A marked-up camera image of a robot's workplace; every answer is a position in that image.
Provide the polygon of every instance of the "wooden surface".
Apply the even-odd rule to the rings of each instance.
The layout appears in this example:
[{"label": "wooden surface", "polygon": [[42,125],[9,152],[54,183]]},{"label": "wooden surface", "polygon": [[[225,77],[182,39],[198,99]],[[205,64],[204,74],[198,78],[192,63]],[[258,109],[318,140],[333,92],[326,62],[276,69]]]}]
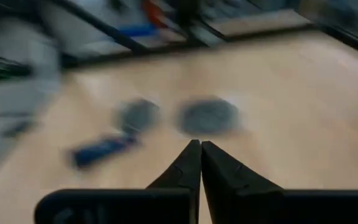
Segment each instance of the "wooden surface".
[{"label": "wooden surface", "polygon": [[[0,223],[32,223],[35,204],[62,188],[144,188],[187,145],[177,107],[218,95],[244,128],[212,138],[284,188],[358,189],[358,52],[318,32],[165,55],[73,72],[0,165]],[[64,153],[111,132],[120,102],[144,96],[162,120],[142,145],[78,173]],[[211,223],[201,189],[200,223]]]}]

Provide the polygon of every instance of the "wooden table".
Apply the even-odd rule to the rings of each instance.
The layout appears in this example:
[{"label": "wooden table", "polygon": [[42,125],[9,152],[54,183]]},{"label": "wooden table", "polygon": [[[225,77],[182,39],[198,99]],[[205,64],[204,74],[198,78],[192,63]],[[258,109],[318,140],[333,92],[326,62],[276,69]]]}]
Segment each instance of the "wooden table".
[{"label": "wooden table", "polygon": [[[284,188],[358,189],[358,52],[319,32],[143,58],[72,72],[0,165],[0,223],[32,223],[35,204],[62,188],[144,188],[189,137],[173,120],[181,103],[218,95],[244,128],[211,138]],[[78,173],[64,153],[111,132],[120,102],[144,96],[162,120],[142,145]],[[211,223],[201,189],[200,223]]]}]

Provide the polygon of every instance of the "red object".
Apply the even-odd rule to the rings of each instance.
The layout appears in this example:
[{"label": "red object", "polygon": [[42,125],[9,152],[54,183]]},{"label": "red object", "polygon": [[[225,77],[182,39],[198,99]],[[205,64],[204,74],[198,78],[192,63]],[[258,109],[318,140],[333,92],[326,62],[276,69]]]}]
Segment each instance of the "red object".
[{"label": "red object", "polygon": [[152,0],[143,0],[142,9],[144,10],[147,19],[158,29],[167,28],[160,18],[164,16],[163,11],[152,2]]}]

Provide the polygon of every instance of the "round black object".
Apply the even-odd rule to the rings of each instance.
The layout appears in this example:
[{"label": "round black object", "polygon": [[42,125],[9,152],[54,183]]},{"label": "round black object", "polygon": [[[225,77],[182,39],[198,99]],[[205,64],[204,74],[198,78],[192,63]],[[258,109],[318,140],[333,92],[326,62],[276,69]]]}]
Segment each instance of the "round black object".
[{"label": "round black object", "polygon": [[238,110],[222,99],[191,103],[181,112],[180,129],[190,135],[221,134],[237,124]]},{"label": "round black object", "polygon": [[121,130],[134,135],[149,129],[158,118],[158,106],[153,102],[140,99],[129,103],[120,113]]}]

